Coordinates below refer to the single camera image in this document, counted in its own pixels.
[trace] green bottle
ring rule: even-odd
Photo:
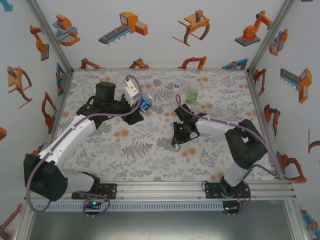
[[[186,103],[194,104],[198,98],[198,87],[196,85],[189,86],[186,91]]]

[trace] floral tablecloth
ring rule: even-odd
[[[152,108],[142,113],[144,120],[127,125],[120,117],[105,121],[72,154],[63,172],[89,172],[103,182],[118,181],[204,181],[219,180],[233,162],[225,140],[210,135],[171,146],[177,104],[168,100],[169,89],[181,86],[182,101],[188,83],[198,86],[194,113],[204,112],[227,121],[250,119],[260,131],[257,114],[243,71],[76,71],[72,77],[59,136],[71,123],[76,111],[96,91],[102,81],[116,84],[115,99],[124,92],[126,75],[134,75],[145,93],[157,91]],[[265,155],[259,164],[271,168]],[[255,168],[248,180],[271,180],[272,176]]]

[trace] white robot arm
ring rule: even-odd
[[[191,112],[186,104],[182,106]],[[209,119],[212,117],[204,113],[199,113],[198,115],[205,119],[196,118],[180,107],[175,110],[175,113],[183,123],[173,123],[172,145],[174,148],[177,148],[179,144],[199,137],[200,134],[209,134],[227,141],[234,162],[221,178],[220,188],[224,197],[232,198],[238,189],[243,187],[243,178],[250,168],[267,153],[266,148],[249,132],[223,123],[210,121]],[[254,124],[248,119],[242,120],[237,125],[246,127],[260,136]]]
[[[109,120],[107,116],[94,116],[92,114],[125,114],[129,113],[139,95],[130,79],[126,79],[127,87],[120,101],[114,100],[116,85],[111,82],[100,82],[96,85],[95,96],[89,98],[77,112],[71,124],[63,133],[41,151],[38,156],[27,155],[23,162],[24,181],[32,177],[30,190],[43,197],[57,201],[66,193],[89,192],[100,193],[100,179],[87,172],[79,174],[62,174],[61,170],[78,146],[92,134],[102,122]],[[144,118],[139,109],[122,119],[129,125],[133,125]],[[35,171],[37,164],[44,161]]]

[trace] bottle cap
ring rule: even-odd
[[[178,91],[180,90],[179,84],[175,84],[175,85],[173,86],[173,90],[174,90],[175,92],[178,92]]]

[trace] white wall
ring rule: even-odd
[[[150,67],[179,67],[191,57],[207,56],[204,67],[229,64],[243,58],[252,60],[261,42],[243,47],[235,42],[242,36],[248,25],[253,25],[256,14],[262,10],[272,21],[275,19],[283,0],[41,0],[39,7],[46,20],[52,24],[56,15],[69,18],[78,28],[80,41],[73,46],[61,46],[73,68],[81,65],[81,59],[107,68],[128,68],[138,58]],[[178,23],[198,9],[210,19],[210,31],[202,41],[189,36],[190,46],[175,40],[183,39],[186,27]],[[132,12],[139,21],[148,25],[148,35],[128,34],[110,46],[98,41],[103,35],[121,25],[119,14]],[[262,40],[267,34],[267,26],[261,25],[257,36]]]
[[[320,2],[297,1],[280,30],[288,28],[288,38],[284,49],[278,56],[267,52],[259,64],[259,70],[266,69],[265,92],[260,100],[263,106],[270,104],[277,108],[279,117],[276,149],[281,154],[296,158],[301,166],[307,183],[294,184],[297,198],[302,208],[318,222],[320,221],[319,182],[320,182],[320,147],[311,149],[308,154],[308,129],[311,129],[310,141],[320,140]],[[312,73],[312,85],[309,98],[298,102],[298,92],[280,80],[280,69],[300,75],[305,68]],[[257,83],[260,91],[261,81]],[[298,175],[295,167],[286,169],[287,177]]]
[[[0,127],[6,129],[7,136],[0,141],[0,224],[9,217],[21,203],[25,192],[23,161],[26,153],[31,153],[44,142],[49,143],[51,135],[41,112],[45,91],[49,93],[57,109],[63,95],[58,97],[56,85],[57,55],[51,47],[49,59],[41,61],[36,48],[36,38],[30,33],[30,25],[39,27],[25,1],[10,0],[12,12],[4,12],[0,7]],[[47,38],[39,34],[44,43]],[[32,87],[25,90],[32,101],[19,109],[25,101],[17,91],[8,93],[7,67],[21,67],[29,75]],[[22,78],[23,86],[27,80]],[[49,104],[47,113],[54,114]]]

